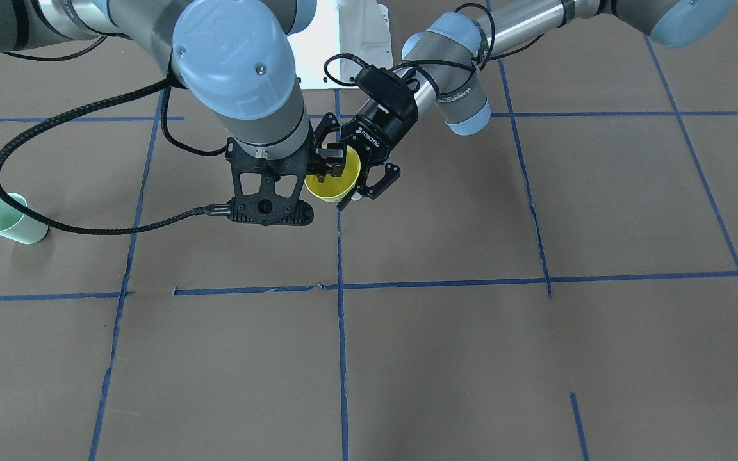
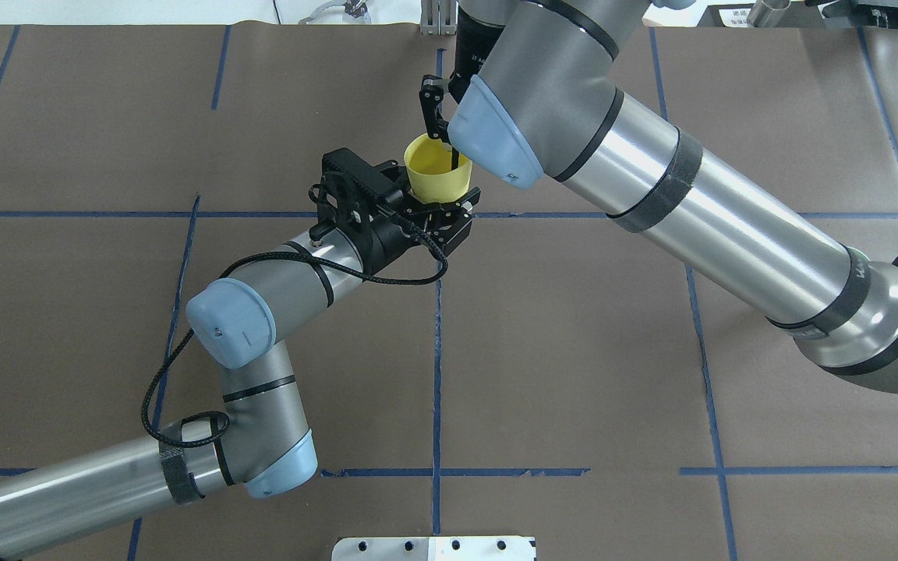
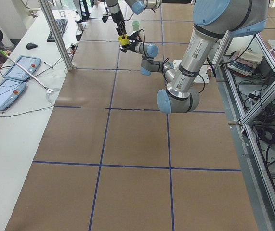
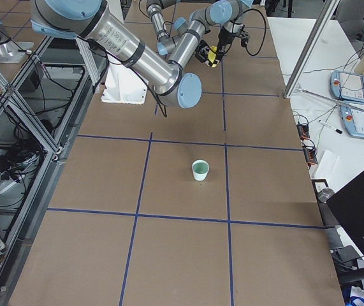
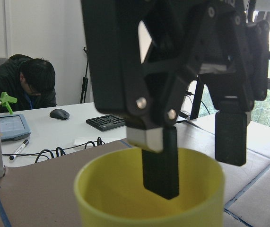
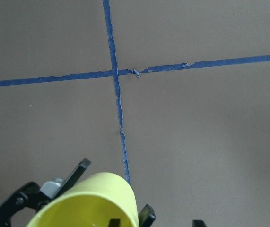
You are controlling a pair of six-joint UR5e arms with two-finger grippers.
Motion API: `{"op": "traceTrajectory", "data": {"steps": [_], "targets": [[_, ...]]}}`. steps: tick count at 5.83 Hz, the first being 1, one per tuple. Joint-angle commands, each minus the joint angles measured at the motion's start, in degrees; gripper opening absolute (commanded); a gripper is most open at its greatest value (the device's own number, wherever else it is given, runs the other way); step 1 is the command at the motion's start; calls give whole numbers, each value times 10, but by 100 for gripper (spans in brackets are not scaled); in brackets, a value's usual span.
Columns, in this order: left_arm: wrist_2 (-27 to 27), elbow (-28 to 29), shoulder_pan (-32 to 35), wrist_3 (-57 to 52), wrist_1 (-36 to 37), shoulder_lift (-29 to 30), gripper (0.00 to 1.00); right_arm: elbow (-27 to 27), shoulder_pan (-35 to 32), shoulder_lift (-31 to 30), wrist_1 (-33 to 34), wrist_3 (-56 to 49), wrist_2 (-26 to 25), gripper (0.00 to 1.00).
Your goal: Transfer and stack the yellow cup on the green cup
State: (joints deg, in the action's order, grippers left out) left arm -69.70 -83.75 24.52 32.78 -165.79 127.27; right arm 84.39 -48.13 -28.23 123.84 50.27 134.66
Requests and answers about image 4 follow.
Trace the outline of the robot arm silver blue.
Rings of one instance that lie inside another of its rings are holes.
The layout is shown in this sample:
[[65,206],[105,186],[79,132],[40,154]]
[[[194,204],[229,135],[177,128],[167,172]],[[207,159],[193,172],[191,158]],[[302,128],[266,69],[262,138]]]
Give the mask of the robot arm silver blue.
[[190,21],[184,18],[174,21],[173,27],[177,35],[171,36],[162,11],[176,3],[176,1],[147,1],[146,3],[146,17],[150,19],[156,32],[159,55],[168,55],[169,63],[180,67],[185,67],[192,56],[200,62],[210,64],[208,56],[212,49],[203,40],[203,36],[209,32],[210,26],[215,24],[210,16],[211,7],[194,11]]
[[146,78],[164,105],[191,108],[201,98],[202,85],[200,78],[184,72],[184,67],[210,26],[221,24],[225,32],[237,33],[229,22],[240,25],[252,4],[252,1],[217,1],[193,12],[167,61],[126,28],[110,12],[106,1],[31,1],[31,24],[35,32],[46,36],[94,41],[123,66]]

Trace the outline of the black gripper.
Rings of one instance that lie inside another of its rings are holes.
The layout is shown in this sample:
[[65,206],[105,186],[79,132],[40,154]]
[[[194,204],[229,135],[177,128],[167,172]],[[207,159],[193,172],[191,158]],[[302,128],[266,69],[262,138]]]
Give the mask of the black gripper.
[[[208,43],[205,40],[201,40],[199,42],[199,45],[196,47],[195,58],[197,58],[197,60],[199,60],[200,62],[209,62],[208,59],[209,51],[210,47]],[[225,51],[226,51],[226,45],[218,44],[215,51],[216,52],[215,60],[221,61],[225,55]]]
[[218,51],[226,51],[227,46],[232,45],[235,38],[241,39],[242,47],[246,47],[249,42],[249,34],[245,30],[245,26],[234,21],[229,21],[222,26],[218,38]]

